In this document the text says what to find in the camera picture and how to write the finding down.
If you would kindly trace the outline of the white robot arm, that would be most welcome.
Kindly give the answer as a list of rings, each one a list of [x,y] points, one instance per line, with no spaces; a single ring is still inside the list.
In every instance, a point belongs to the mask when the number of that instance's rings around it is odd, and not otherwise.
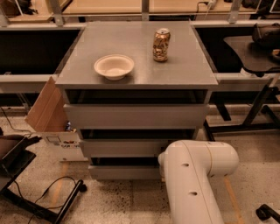
[[[235,172],[239,157],[223,142],[178,140],[159,154],[173,224],[224,224],[211,177]]]

